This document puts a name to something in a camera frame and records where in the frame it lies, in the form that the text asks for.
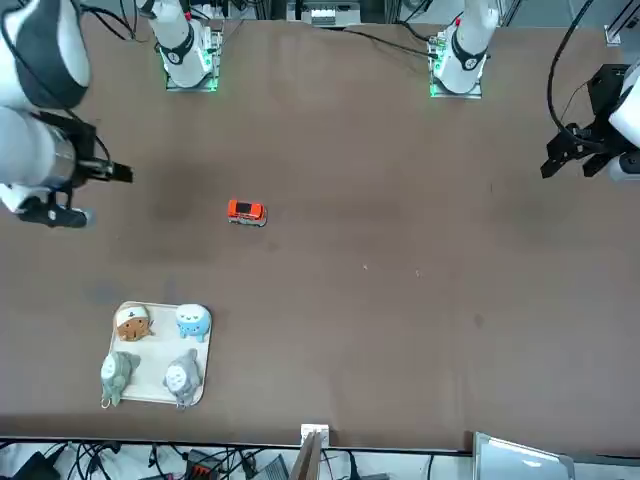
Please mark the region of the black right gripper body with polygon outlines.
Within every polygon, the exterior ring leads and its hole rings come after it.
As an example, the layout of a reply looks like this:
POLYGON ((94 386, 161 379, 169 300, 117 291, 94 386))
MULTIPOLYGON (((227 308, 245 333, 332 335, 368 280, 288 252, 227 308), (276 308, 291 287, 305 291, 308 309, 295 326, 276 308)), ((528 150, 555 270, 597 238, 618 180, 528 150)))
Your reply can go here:
POLYGON ((79 188, 88 181, 107 182, 111 180, 112 164, 95 153, 97 130, 85 122, 70 120, 63 128, 75 152, 75 166, 71 177, 73 188, 79 188))

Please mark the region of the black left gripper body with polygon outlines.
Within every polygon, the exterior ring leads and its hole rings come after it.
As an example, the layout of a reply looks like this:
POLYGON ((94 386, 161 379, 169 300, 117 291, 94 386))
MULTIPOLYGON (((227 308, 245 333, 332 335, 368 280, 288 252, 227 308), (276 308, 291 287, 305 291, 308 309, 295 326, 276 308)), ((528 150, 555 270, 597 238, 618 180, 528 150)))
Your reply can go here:
POLYGON ((584 127, 575 123, 567 125, 571 133, 580 139, 574 143, 581 153, 620 153, 629 146, 629 142, 609 122, 610 115, 618 106, 628 69, 628 64, 604 64, 587 82, 594 118, 584 127))

